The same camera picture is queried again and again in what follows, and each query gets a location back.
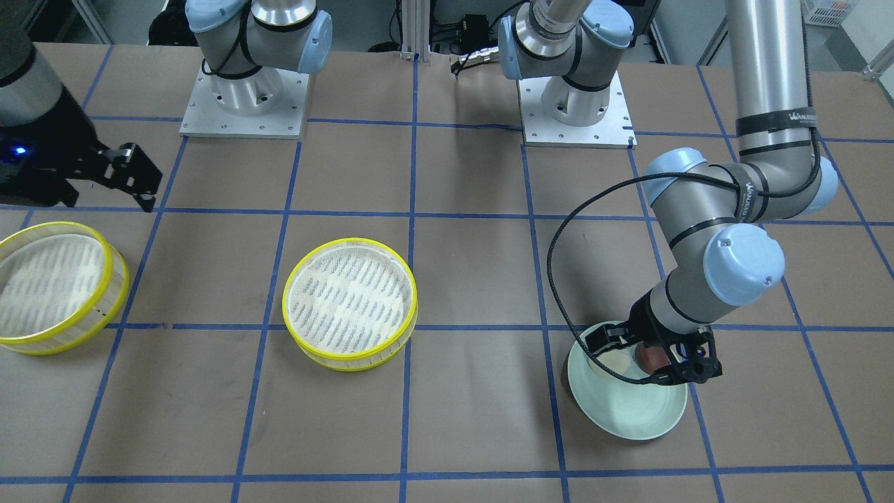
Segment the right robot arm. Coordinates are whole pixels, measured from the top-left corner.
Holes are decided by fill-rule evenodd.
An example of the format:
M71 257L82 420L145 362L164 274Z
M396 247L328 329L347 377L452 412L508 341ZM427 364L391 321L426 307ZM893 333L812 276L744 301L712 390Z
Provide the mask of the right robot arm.
M185 16L227 112L280 98L278 70L319 73L332 19L314 1L188 1ZM162 174L135 143L112 149L16 20L2 19L2 203L73 207L73 180L98 182L154 209Z

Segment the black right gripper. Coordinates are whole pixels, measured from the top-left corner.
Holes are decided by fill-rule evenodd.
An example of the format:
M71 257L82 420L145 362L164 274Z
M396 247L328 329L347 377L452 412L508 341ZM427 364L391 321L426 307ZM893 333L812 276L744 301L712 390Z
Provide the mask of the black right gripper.
M3 204L73 207L79 191L70 181L87 180L130 194L141 210L151 213L161 178L136 143L116 149L103 144L67 89L42 117L2 127Z

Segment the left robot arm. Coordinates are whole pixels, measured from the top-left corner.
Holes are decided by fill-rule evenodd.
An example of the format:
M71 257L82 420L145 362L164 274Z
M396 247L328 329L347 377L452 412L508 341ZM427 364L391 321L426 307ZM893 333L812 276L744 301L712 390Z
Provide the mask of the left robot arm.
M677 267L632 305L626 321L569 329L590 363L633 384L702 384L722 366L711 324L778 284L785 258L759 227L829 204L837 181L819 152L798 1L726 3L735 88L735 162L693 147L658 156L641 184Z

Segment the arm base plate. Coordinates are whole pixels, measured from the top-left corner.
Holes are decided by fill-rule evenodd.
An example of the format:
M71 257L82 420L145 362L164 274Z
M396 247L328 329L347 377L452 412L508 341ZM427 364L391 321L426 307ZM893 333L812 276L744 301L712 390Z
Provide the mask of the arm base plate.
M268 67L241 80L201 71L179 133L196 138L299 140L310 82L309 74Z
M518 82L518 105L527 146L607 147L638 145L619 73L609 88L588 94L561 77Z

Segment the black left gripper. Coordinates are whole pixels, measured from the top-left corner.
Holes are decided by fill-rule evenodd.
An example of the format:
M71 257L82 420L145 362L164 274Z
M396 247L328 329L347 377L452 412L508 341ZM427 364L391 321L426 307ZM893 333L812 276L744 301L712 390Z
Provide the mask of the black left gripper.
M661 348L668 358L668 364L645 378L632 379L611 370L598 360L601 354L608 351L619 351L636 344ZM692 333L677 333L665 328L652 311L648 294L634 303L626 321L606 323L584 335L581 338L581 347L591 362L614 379L628 384L703 384L722 375L712 329L705 326Z

